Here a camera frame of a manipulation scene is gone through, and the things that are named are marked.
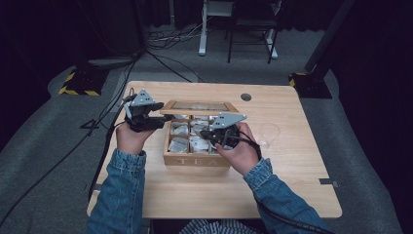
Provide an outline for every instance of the denim jacket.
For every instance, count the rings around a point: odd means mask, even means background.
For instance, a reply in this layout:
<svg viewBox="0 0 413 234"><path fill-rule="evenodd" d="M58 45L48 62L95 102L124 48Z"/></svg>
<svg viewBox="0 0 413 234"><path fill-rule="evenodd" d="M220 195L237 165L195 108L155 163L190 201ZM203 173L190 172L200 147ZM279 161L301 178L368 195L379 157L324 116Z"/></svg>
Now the denim jacket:
<svg viewBox="0 0 413 234"><path fill-rule="evenodd" d="M97 203L87 224L87 233L140 233L142 200L145 185L146 153L126 154L115 149L107 167ZM272 212L327 229L317 212L296 195L276 175L269 159L261 161L244 176L257 202ZM270 233L311 233L285 224L266 211L258 209Z"/></svg>

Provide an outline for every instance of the wooden table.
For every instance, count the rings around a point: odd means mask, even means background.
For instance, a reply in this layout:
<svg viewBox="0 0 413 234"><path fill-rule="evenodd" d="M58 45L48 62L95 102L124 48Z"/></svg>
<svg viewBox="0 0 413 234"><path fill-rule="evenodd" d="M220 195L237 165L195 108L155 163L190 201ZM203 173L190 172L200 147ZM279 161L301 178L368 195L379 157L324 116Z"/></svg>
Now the wooden table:
<svg viewBox="0 0 413 234"><path fill-rule="evenodd" d="M319 154L310 126L295 90L285 86L230 85L205 83L129 82L138 93L145 89L156 102L171 99L229 101L247 115L257 140L265 123L274 123L280 136L267 148L274 173L314 207L321 217L342 214L334 188L320 184L329 178ZM244 101L242 94L251 95ZM123 121L121 112L118 122ZM157 130L145 143L147 152L146 185L143 217L146 218L257 218L259 213L252 192L242 176L233 168L165 166L163 148L165 128ZM97 184L107 177L106 166L116 147L115 135L100 171ZM94 207L98 191L94 191L88 214Z"/></svg>

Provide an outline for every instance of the person's right hand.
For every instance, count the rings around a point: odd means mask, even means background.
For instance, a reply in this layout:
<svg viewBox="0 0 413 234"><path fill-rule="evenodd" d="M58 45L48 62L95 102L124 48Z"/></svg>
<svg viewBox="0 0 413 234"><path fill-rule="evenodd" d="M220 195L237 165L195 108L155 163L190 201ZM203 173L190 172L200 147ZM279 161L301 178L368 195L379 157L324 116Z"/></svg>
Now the person's right hand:
<svg viewBox="0 0 413 234"><path fill-rule="evenodd" d="M246 123L239 123L238 128L240 132L243 132L255 141L252 131ZM220 144L215 144L216 151L224 158L226 158L231 166L239 172L241 175L247 174L258 163L257 152L247 142L241 141L234 149L224 149Z"/></svg>

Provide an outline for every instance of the yellow black tape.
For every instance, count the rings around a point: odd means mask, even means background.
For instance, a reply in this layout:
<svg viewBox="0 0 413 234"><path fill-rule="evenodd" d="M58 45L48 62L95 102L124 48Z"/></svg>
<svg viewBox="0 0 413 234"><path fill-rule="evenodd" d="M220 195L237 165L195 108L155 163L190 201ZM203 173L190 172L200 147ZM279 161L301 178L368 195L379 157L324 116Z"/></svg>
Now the yellow black tape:
<svg viewBox="0 0 413 234"><path fill-rule="evenodd" d="M294 79L289 80L289 86L295 87Z"/></svg>
<svg viewBox="0 0 413 234"><path fill-rule="evenodd" d="M82 87L79 85L79 81L76 81L76 69L73 69L67 76L61 89L58 91L60 95L85 95L85 96L100 96L101 90L99 88L91 89L91 87Z"/></svg>

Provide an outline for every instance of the wooden box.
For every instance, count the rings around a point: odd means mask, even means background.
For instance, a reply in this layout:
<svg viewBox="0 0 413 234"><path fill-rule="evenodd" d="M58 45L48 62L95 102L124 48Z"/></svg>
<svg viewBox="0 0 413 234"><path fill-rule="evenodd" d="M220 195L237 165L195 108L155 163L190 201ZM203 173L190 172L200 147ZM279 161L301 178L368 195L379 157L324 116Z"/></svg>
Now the wooden box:
<svg viewBox="0 0 413 234"><path fill-rule="evenodd" d="M210 142L197 135L200 130L210 130L221 112L239 113L229 102L169 101L160 110L161 114L174 116L166 123L165 165L229 168L228 161L216 153Z"/></svg>

